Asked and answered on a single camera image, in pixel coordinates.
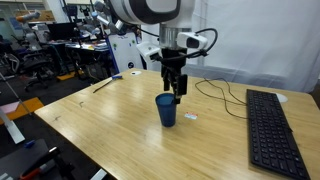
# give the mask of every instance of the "chair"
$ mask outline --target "chair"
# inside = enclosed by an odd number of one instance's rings
[[[53,73],[48,68],[51,62],[46,60],[43,54],[33,53],[27,54],[23,56],[23,58],[18,58],[13,54],[4,52],[2,58],[5,59],[5,62],[9,64],[10,72],[12,72],[13,74],[32,74],[36,77],[35,80],[31,80],[25,86],[24,89],[26,92],[29,92],[29,87],[32,87],[34,84],[38,83],[42,84],[45,89],[48,88],[48,85],[46,85],[44,81],[47,79],[51,79]]]

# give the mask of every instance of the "wooden table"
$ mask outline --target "wooden table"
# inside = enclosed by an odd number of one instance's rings
[[[249,163],[247,120],[229,115],[224,101],[201,94],[189,77],[188,94],[177,107],[177,123],[162,127],[155,97],[163,93],[158,72],[134,70],[123,80],[92,93],[110,79],[83,89],[35,113],[118,179],[279,179],[275,173]],[[224,82],[222,87],[229,100]],[[245,101],[246,89],[278,92],[311,179],[320,179],[320,111],[305,93],[231,84]],[[207,83],[201,90],[222,97]],[[246,117],[246,107],[228,103],[229,111]],[[196,120],[186,112],[198,114]]]

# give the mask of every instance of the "computer keyboard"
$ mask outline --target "computer keyboard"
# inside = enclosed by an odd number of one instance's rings
[[[252,164],[293,179],[310,179],[276,94],[247,90]]]

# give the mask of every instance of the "wire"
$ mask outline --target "wire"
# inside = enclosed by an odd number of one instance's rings
[[[196,51],[196,52],[193,52],[193,53],[190,53],[190,54],[178,56],[178,57],[159,59],[158,61],[160,61],[160,62],[180,61],[180,60],[185,59],[185,58],[189,59],[189,58],[195,58],[195,57],[199,57],[199,56],[207,56],[208,55],[207,52],[216,44],[216,42],[218,40],[218,31],[216,29],[214,29],[214,28],[206,28],[206,29],[202,29],[200,31],[197,31],[195,33],[202,33],[202,32],[205,32],[205,31],[213,31],[215,33],[214,40],[213,40],[213,42],[210,44],[210,46],[207,49],[204,49],[204,50],[202,49],[202,50],[199,50],[199,51]]]
[[[145,30],[143,30],[143,29],[139,28],[138,26],[136,26],[136,28],[137,28],[137,29],[139,29],[140,31],[142,31],[142,32],[146,33],[146,34],[151,35],[151,36],[159,37],[159,35],[156,35],[156,34],[153,34],[153,33],[151,33],[151,32],[145,31]]]
[[[229,92],[229,94],[230,94],[234,99],[236,99],[237,101],[241,102],[241,103],[242,103],[241,105],[247,105],[247,103],[241,101],[240,99],[238,99],[235,95],[233,95],[233,94],[231,93],[230,84],[229,84],[225,79],[223,79],[223,78],[217,78],[217,79],[212,79],[212,80],[208,80],[208,79],[206,79],[206,78],[204,78],[204,79],[205,79],[205,81],[207,81],[209,84],[211,84],[212,86],[217,87],[217,88],[220,88],[220,87],[212,84],[210,81],[215,81],[215,80],[222,80],[222,81],[224,81],[224,82],[228,85],[228,92]]]
[[[221,92],[222,92],[223,99],[222,99],[222,98],[219,98],[219,97],[215,97],[215,96],[209,95],[209,94],[207,94],[207,93],[204,93],[202,90],[200,90],[200,88],[198,87],[198,84],[203,83],[203,82],[207,82],[207,83],[209,83],[211,86],[214,86],[214,87],[216,87],[216,88],[219,88],[219,89],[221,90]],[[209,80],[207,80],[207,79],[205,79],[205,78],[204,78],[203,81],[197,82],[197,83],[195,84],[195,87],[199,90],[199,92],[201,92],[202,94],[204,94],[204,95],[206,95],[206,96],[208,96],[208,97],[223,100],[223,101],[224,101],[224,107],[225,107],[225,109],[226,109],[226,111],[227,111],[228,114],[230,114],[230,115],[232,115],[232,116],[234,116],[234,117],[237,117],[237,118],[248,119],[248,118],[246,118],[246,117],[241,117],[241,116],[235,115],[235,114],[233,114],[233,113],[231,113],[231,112],[229,111],[228,106],[227,106],[227,102],[230,102],[230,103],[233,103],[233,104],[236,104],[236,105],[244,105],[244,104],[239,104],[239,103],[235,103],[235,102],[232,102],[232,101],[227,100],[226,97],[225,97],[224,91],[223,91],[223,89],[222,89],[221,87],[213,85]]]

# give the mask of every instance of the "plastic cup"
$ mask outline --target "plastic cup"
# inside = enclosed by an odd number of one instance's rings
[[[176,123],[177,105],[173,103],[173,99],[174,95],[170,93],[160,94],[155,99],[161,124],[165,127],[171,127]]]

